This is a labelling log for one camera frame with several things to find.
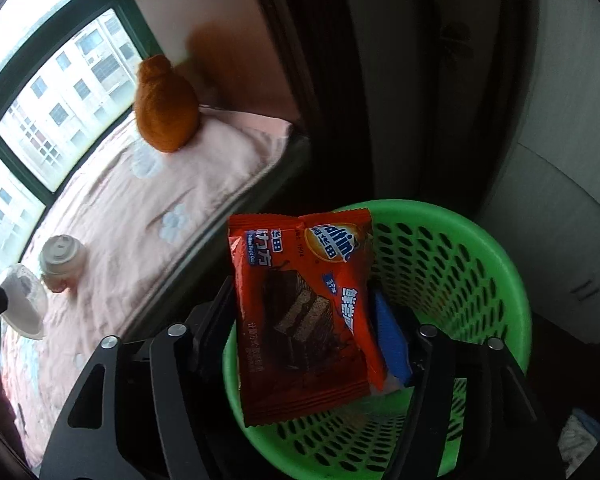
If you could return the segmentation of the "round clear pudding cup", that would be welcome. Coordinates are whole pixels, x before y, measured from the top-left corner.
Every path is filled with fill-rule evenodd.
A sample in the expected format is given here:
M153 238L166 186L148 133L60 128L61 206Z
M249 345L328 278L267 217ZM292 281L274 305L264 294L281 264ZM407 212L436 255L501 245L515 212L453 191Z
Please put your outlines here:
M28 268L20 263L9 266L0 277L0 286L7 295L8 307L4 321L19 335L41 340L48 302L46 291Z

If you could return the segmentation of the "white round plastic lid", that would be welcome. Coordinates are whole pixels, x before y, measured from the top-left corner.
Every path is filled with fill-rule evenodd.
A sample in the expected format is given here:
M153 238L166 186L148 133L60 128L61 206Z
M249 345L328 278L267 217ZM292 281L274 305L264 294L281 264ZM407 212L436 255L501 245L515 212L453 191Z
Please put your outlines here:
M38 260L46 275L80 275L86 263L86 247L68 234L52 236L43 245Z

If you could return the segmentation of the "red snack wrapper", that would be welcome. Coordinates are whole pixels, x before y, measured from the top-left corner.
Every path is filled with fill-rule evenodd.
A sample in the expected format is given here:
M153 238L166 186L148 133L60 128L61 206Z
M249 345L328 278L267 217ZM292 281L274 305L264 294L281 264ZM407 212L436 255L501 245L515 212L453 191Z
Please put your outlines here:
M227 237L245 426L333 410L385 387L367 290L368 209L234 214Z

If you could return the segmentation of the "red white paper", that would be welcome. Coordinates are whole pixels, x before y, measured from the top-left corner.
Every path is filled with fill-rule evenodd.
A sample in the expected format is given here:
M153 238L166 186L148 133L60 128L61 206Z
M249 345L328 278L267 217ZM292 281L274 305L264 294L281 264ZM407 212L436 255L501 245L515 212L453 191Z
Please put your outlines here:
M79 283L81 274L69 273L69 274L47 274L41 275L42 281L46 287L54 294L60 294L66 289L76 288Z

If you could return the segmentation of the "green mesh trash basket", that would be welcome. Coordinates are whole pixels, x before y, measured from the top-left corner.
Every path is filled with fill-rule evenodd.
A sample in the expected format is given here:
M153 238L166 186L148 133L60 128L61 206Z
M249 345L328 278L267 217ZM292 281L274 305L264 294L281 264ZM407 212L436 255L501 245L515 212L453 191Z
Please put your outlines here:
M374 295L393 313L451 338L478 344L498 336L520 366L531 352L531 314L513 263L492 236L444 208L412 200L372 200L373 263L367 290L378 343ZM230 333L223 374L230 407L250 444L295 479L381 479L406 419L411 391L388 370L385 387L340 408L257 427L242 420L237 325Z

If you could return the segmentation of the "floral cloth on floor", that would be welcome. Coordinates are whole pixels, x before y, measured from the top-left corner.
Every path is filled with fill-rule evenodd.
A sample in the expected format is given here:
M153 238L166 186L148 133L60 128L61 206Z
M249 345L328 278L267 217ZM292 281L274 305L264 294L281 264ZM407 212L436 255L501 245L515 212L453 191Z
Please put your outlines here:
M558 439L558 450L569 479L600 442L600 423L580 408L569 415Z

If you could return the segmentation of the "pink quilted blanket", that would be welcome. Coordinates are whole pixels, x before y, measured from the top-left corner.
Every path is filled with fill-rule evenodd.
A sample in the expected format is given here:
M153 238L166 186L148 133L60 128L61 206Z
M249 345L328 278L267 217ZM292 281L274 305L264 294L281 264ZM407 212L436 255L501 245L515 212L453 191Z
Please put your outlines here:
M69 235L85 246L84 271L47 294L40 339L2 335L3 385L30 466L102 337L130 327L204 227L278 163L289 130L283 119L207 108L193 139L163 154L128 118L73 175L22 262L37 271L46 240Z

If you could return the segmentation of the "large orange citrus fruit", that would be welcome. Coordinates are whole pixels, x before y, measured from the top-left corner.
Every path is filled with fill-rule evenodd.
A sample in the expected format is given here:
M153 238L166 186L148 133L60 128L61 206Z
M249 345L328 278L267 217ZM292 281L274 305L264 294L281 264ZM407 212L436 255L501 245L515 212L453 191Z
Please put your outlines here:
M199 102L193 86L174 72L163 54L140 62L137 79L133 108L140 136L158 152L177 152L199 128Z

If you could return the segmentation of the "wooden cabinet side panel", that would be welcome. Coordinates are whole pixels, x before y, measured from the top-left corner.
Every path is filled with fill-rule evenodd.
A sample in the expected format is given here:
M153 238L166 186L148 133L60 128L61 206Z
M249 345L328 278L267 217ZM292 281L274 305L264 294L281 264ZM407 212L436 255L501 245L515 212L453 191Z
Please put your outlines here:
M163 54L201 103L300 118L258 0L135 0Z

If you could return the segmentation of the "green window frame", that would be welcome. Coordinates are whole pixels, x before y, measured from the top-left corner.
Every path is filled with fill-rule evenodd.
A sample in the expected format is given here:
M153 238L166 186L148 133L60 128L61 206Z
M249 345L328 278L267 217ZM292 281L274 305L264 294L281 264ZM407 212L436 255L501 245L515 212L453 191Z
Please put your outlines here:
M0 272L129 115L158 49L135 0L0 0Z

